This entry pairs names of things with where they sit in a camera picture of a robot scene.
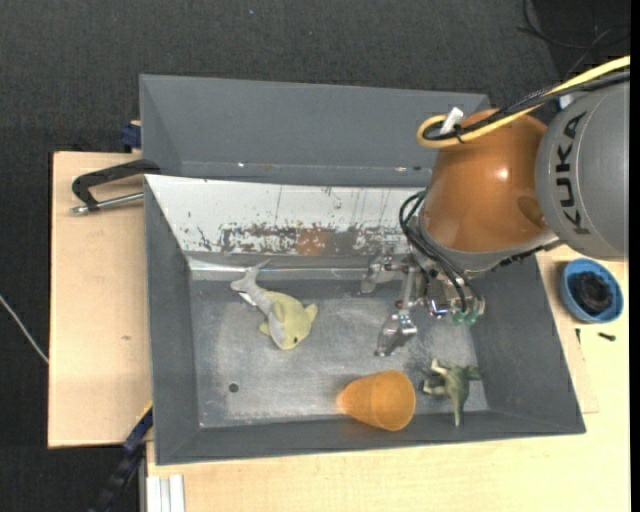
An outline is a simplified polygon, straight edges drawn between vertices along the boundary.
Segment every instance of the yellow fish toy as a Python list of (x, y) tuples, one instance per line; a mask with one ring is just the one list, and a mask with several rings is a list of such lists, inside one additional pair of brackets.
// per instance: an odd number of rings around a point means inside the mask
[(270, 336), (282, 350), (297, 347), (311, 332), (318, 315), (318, 306), (304, 307), (299, 300), (280, 292), (265, 290), (256, 284), (260, 269), (269, 261), (252, 267), (242, 279), (233, 281), (231, 289), (239, 292), (249, 304), (257, 306), (266, 316), (258, 329)]

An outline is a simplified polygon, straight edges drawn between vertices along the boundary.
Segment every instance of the blue component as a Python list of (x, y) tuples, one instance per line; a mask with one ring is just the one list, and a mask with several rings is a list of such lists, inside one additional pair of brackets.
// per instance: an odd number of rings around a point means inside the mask
[[(576, 276), (581, 272), (593, 272), (602, 278), (610, 287), (612, 292), (612, 301), (609, 307), (604, 311), (591, 314), (580, 305), (575, 297), (575, 281)], [(566, 308), (576, 318), (589, 323), (611, 322), (620, 316), (623, 307), (622, 290), (615, 277), (604, 266), (598, 262), (587, 259), (578, 258), (569, 263), (562, 272), (562, 281), (560, 283), (560, 297)]]
[(120, 130), (120, 141), (131, 148), (142, 147), (142, 129), (135, 124), (127, 124)]

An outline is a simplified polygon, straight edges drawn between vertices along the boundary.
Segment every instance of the orange cup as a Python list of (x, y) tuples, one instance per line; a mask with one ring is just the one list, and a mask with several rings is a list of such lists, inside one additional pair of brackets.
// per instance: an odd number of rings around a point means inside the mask
[(385, 430), (402, 430), (413, 418), (413, 384), (397, 370), (374, 373), (347, 384), (338, 405), (349, 416)]

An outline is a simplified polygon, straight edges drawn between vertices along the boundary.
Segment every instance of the black cord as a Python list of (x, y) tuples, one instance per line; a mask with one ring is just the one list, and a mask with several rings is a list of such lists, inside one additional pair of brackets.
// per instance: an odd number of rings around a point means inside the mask
[[(536, 37), (538, 37), (539, 39), (542, 39), (543, 41), (546, 41), (547, 43), (550, 44), (555, 44), (556, 46), (561, 46), (563, 48), (569, 48), (571, 50), (587, 50), (587, 51), (593, 51), (595, 49), (602, 49), (602, 48), (609, 48), (611, 46), (615, 46), (618, 43), (621, 43), (622, 41), (624, 41), (625, 39), (631, 37), (631, 25), (630, 24), (617, 24), (617, 25), (613, 25), (612, 27), (610, 27), (609, 29), (605, 30), (604, 32), (602, 32), (599, 36), (596, 36), (594, 41), (591, 42), (591, 44), (585, 46), (585, 45), (579, 45), (579, 44), (575, 44), (575, 43), (567, 43), (565, 41), (560, 41), (558, 39), (554, 39), (550, 36), (548, 36), (547, 34), (545, 34), (544, 32), (542, 32), (542, 30), (540, 30), (538, 27), (536, 27), (533, 23), (533, 21), (531, 20), (531, 17), (529, 16), (529, 9), (528, 9), (528, 0), (523, 0), (522, 2), (522, 12), (524, 15), (524, 19), (527, 22), (528, 27), (527, 28), (522, 28), (520, 27), (519, 29), (530, 33)], [(611, 32), (613, 32), (616, 29), (619, 28), (623, 28), (623, 27), (627, 27), (628, 28), (628, 32), (626, 34), (624, 34), (623, 36), (621, 36), (618, 39), (615, 39), (613, 41), (610, 41), (606, 44), (595, 44), (594, 42), (596, 40), (600, 41), (602, 39), (604, 39), (605, 35), (610, 34)], [(597, 25), (594, 23), (594, 32), (597, 33)]]
[(480, 121), (477, 121), (467, 127), (462, 128), (458, 126), (454, 132), (447, 132), (443, 134), (433, 135), (433, 132), (435, 132), (436, 130), (439, 130), (440, 127), (442, 126), (442, 123), (435, 123), (422, 133), (422, 137), (425, 140), (429, 140), (429, 141), (448, 140), (454, 137), (460, 139), (461, 136), (463, 135), (474, 132), (475, 130), (478, 130), (480, 128), (484, 128), (485, 126), (488, 126), (497, 121), (500, 121), (505, 117), (517, 114), (518, 112), (522, 112), (523, 110), (526, 110), (528, 108), (542, 105), (551, 100), (560, 98), (562, 96), (566, 96), (567, 94), (571, 94), (574, 92), (595, 91), (598, 89), (602, 89), (604, 87), (608, 87), (616, 83), (630, 80), (630, 77), (631, 77), (631, 72), (629, 70), (624, 70), (621, 72), (611, 73), (603, 77), (594, 78), (593, 80), (590, 80), (588, 82), (567, 87), (565, 89), (552, 92), (552, 93), (550, 93), (549, 91), (553, 89), (553, 87), (555, 86), (545, 87), (531, 94), (528, 94), (524, 98), (511, 104), (509, 107), (498, 110), (497, 112), (494, 112), (490, 116)]
[[(464, 272), (457, 269), (456, 266), (451, 261), (449, 261), (449, 259), (446, 256), (440, 253), (437, 248), (433, 247), (433, 245), (431, 245), (427, 240), (425, 240), (424, 237), (420, 236), (419, 233), (415, 232), (408, 224), (409, 220), (413, 217), (413, 215), (416, 213), (416, 211), (424, 201), (425, 196), (426, 196), (426, 190), (422, 190), (410, 196), (406, 201), (404, 201), (404, 203), (402, 203), (402, 206), (400, 207), (400, 213), (399, 213), (400, 228), (402, 229), (403, 233), (405, 234), (409, 242), (418, 251), (420, 251), (424, 256), (435, 261), (438, 265), (440, 265), (440, 268), (442, 269), (444, 274), (447, 276), (451, 284), (456, 289), (456, 292), (458, 293), (458, 297), (460, 297), (462, 311), (466, 312), (467, 298), (464, 293), (464, 290), (458, 283), (457, 278), (462, 279), (464, 284), (471, 290), (471, 293), (476, 298), (478, 299), (481, 298), (481, 295), (477, 292), (475, 287), (471, 284), (471, 282), (469, 281), (467, 276), (464, 274)], [(411, 208), (411, 211), (409, 212), (408, 215), (405, 216), (405, 210), (407, 209), (408, 205), (413, 201), (415, 201), (415, 203)]]

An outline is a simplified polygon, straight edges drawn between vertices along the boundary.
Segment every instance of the black carpet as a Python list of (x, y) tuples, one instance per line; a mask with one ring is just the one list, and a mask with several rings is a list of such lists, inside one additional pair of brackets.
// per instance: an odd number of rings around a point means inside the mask
[[(630, 0), (561, 4), (529, 6), (545, 41), (523, 30), (520, 2), (500, 0), (0, 2), (0, 294), (46, 351), (49, 155), (123, 151), (140, 73), (481, 92), (504, 106), (629, 53), (617, 39)], [(48, 451), (46, 418), (47, 366), (0, 309), (0, 510), (86, 510), (117, 464), (116, 448)], [(136, 503), (130, 491), (118, 509)]]

